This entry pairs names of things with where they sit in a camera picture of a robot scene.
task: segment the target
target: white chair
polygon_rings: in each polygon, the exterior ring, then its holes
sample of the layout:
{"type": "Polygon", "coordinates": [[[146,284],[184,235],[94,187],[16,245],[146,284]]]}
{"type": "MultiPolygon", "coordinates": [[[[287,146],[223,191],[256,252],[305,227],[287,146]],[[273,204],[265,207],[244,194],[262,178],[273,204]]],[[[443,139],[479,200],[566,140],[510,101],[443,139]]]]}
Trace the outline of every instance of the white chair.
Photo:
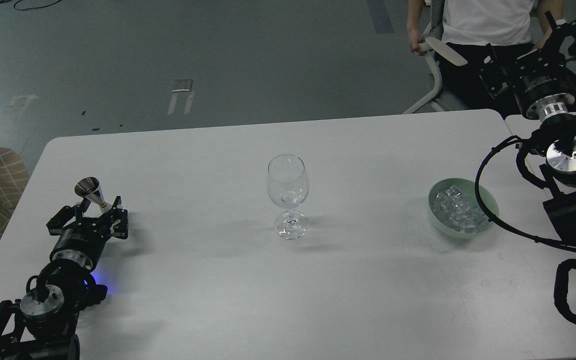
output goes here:
{"type": "MultiPolygon", "coordinates": [[[[441,0],[435,0],[432,3],[430,7],[431,19],[423,31],[420,39],[421,43],[419,43],[419,47],[421,48],[419,55],[423,56],[425,63],[428,65],[430,73],[432,74],[432,79],[434,79],[434,85],[432,86],[430,92],[425,94],[416,103],[410,106],[406,111],[403,112],[403,114],[413,114],[426,104],[429,104],[437,112],[446,111],[446,105],[440,104],[438,101],[439,95],[442,93],[442,76],[439,72],[439,66],[435,59],[435,53],[441,55],[444,57],[444,59],[455,64],[455,66],[464,66],[468,64],[468,61],[466,61],[466,59],[464,59],[456,51],[452,50],[452,48],[446,45],[443,41],[431,35],[431,32],[433,30],[436,31],[437,26],[441,24],[441,13],[443,5],[444,4],[441,0]]],[[[460,110],[467,109],[466,105],[464,105],[464,103],[462,103],[459,98],[451,93],[448,93],[447,91],[444,91],[443,93],[447,96],[447,98],[451,98],[450,102],[457,103],[457,107],[460,110]]]]}

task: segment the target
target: wine glass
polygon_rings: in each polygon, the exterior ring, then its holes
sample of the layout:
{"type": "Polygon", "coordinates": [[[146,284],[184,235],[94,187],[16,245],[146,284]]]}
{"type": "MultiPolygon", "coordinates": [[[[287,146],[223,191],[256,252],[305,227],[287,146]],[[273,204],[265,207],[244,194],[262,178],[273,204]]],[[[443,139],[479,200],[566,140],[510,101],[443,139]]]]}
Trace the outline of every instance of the wine glass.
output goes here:
{"type": "MultiPolygon", "coordinates": [[[[284,153],[268,164],[268,196],[284,209],[294,209],[306,200],[309,192],[308,175],[299,157],[284,153]]],[[[306,234],[308,221],[297,210],[282,212],[274,223],[277,233],[284,239],[298,239],[306,234]]]]}

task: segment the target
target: person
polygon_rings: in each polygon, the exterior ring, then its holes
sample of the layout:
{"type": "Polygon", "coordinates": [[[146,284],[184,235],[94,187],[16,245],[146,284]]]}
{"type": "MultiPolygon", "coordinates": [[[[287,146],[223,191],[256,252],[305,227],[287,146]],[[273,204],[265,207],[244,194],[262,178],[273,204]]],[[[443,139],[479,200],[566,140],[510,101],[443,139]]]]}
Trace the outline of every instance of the person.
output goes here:
{"type": "MultiPolygon", "coordinates": [[[[420,51],[419,19],[424,5],[425,0],[408,0],[406,30],[413,53],[420,51]]],[[[439,56],[443,84],[471,109],[493,109],[503,118],[520,114],[512,91],[493,98],[479,76],[481,65],[490,55],[486,45],[493,46],[500,63],[512,62],[541,48],[553,32],[546,12],[555,20],[563,19],[564,0],[539,0],[535,9],[534,0],[433,0],[432,6],[442,5],[443,16],[433,20],[439,27],[440,39],[468,60],[465,66],[455,66],[439,56]],[[531,13],[537,16],[543,32],[536,43],[531,36],[531,13]]],[[[576,88],[576,75],[566,71],[576,88]]],[[[576,96],[568,110],[576,112],[576,96]]]]}

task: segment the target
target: bowl of ice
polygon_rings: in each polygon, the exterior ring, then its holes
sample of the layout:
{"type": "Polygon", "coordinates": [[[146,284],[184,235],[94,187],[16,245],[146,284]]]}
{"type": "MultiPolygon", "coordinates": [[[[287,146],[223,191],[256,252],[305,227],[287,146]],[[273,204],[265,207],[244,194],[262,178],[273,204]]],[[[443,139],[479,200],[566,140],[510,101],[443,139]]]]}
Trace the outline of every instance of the bowl of ice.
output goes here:
{"type": "MultiPolygon", "coordinates": [[[[495,215],[499,205],[483,186],[479,186],[481,199],[495,215]]],[[[475,183],[465,178],[446,178],[432,186],[428,193],[430,222],[442,233],[456,239],[472,239],[489,232],[494,223],[475,198],[475,183]]]]}

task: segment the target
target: gray floor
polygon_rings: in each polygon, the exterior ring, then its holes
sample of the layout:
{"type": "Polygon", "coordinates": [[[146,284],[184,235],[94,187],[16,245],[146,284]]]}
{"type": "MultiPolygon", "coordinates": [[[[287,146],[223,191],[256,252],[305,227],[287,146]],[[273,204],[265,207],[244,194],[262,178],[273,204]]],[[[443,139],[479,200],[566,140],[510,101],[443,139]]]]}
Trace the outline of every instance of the gray floor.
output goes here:
{"type": "MultiPolygon", "coordinates": [[[[55,137],[400,114],[429,89],[425,62],[408,52],[406,6],[64,0],[16,11],[0,4],[0,146],[32,171],[55,137]],[[174,80],[186,78],[194,80],[190,112],[182,96],[167,114],[174,80]]],[[[576,19],[576,0],[566,18],[576,19]]],[[[569,67],[576,71],[576,63],[569,67]]]]}

